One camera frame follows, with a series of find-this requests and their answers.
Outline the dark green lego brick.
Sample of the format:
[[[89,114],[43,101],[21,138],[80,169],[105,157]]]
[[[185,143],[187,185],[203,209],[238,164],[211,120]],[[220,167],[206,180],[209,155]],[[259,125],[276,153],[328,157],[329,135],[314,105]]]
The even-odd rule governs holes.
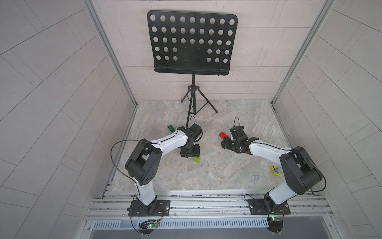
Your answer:
[[[176,131],[172,125],[168,125],[168,129],[171,133],[174,133]]]

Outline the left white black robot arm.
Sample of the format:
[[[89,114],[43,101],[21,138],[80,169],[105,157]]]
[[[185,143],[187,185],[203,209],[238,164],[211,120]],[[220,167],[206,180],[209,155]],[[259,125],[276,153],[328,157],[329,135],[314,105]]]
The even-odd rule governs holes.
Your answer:
[[[203,134],[202,128],[194,123],[190,128],[179,127],[174,133],[158,140],[141,139],[128,161],[125,169],[137,184],[138,201],[145,207],[154,207],[157,195],[154,192],[154,179],[162,156],[180,149],[181,157],[199,157],[200,145],[197,144]]]

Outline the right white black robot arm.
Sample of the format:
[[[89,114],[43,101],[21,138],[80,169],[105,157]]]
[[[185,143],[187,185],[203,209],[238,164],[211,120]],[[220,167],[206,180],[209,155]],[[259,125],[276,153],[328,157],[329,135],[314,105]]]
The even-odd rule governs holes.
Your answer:
[[[296,195],[304,194],[324,179],[322,172],[303,147],[275,146],[256,137],[248,137],[241,125],[232,127],[230,133],[231,137],[223,138],[222,148],[235,153],[260,156],[281,166],[284,182],[264,195],[264,207],[269,212]]]

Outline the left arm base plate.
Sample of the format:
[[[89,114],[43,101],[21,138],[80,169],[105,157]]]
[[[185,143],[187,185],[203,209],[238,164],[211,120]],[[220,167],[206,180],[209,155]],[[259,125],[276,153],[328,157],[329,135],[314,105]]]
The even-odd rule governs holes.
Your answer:
[[[162,217],[169,216],[170,204],[170,200],[155,199],[146,206],[139,200],[133,200],[127,210],[129,217]]]

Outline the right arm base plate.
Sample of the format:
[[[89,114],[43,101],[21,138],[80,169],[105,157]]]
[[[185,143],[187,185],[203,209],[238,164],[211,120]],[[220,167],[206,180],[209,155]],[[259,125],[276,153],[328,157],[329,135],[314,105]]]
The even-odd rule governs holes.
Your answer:
[[[265,199],[246,199],[249,204],[251,215],[290,215],[290,208],[287,202],[280,205],[268,202]]]

